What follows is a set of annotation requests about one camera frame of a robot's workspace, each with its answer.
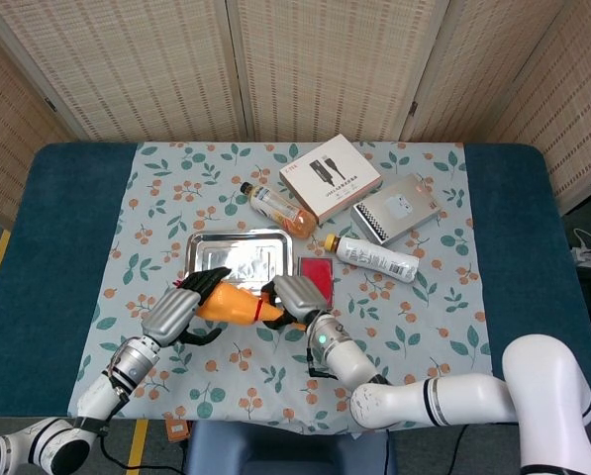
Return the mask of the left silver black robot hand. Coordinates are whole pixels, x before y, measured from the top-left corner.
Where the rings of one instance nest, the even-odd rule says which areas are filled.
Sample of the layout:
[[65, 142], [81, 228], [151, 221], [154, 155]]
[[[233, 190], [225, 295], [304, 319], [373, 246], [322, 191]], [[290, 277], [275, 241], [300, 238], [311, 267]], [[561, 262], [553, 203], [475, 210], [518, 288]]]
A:
[[163, 295], [143, 318], [143, 335], [152, 339], [159, 347], [183, 344], [202, 346], [214, 341], [221, 328], [200, 335], [188, 332], [190, 322], [205, 304], [216, 287], [231, 273], [228, 267], [217, 267], [189, 273], [176, 284], [174, 290]]

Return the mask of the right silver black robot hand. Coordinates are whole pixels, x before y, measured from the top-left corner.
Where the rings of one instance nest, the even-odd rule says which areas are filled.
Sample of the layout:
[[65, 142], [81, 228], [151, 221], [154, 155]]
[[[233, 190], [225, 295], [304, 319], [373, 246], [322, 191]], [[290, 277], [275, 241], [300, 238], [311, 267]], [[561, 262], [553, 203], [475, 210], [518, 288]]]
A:
[[326, 298], [306, 276], [275, 276], [261, 288], [260, 295], [271, 306], [276, 304], [276, 300], [281, 303], [280, 316], [275, 321], [264, 321], [272, 330], [295, 324], [306, 329], [317, 317], [329, 311]]

